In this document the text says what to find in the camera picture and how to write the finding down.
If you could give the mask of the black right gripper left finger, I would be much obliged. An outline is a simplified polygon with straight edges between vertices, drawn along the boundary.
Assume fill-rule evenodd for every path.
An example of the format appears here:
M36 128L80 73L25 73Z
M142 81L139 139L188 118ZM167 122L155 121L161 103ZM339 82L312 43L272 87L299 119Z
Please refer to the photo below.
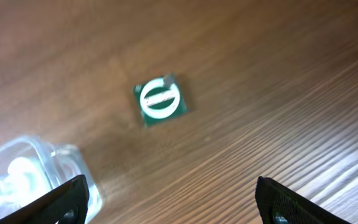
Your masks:
M80 174L0 219L0 224L85 224L89 199L86 177Z

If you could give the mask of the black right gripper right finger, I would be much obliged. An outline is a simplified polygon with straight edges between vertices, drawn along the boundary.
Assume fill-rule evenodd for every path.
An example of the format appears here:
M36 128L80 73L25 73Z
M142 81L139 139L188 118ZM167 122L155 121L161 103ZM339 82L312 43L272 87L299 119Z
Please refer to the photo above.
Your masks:
M258 177L255 201L263 223L349 224L270 177Z

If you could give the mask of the clear plastic bottle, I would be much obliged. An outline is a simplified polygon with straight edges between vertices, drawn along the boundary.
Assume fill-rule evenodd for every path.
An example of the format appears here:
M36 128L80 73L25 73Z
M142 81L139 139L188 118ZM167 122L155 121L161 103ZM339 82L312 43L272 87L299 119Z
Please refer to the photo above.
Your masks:
M24 207L51 190L50 183L36 159L15 158L0 177L0 206L13 203Z

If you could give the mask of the green Zam-Buk ointment box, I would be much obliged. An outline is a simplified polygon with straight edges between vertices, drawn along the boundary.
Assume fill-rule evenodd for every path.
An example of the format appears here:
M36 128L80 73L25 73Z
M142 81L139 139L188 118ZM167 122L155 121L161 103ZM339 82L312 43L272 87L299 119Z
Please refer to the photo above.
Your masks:
M134 98L145 127L150 127L188 112L174 73L135 85Z

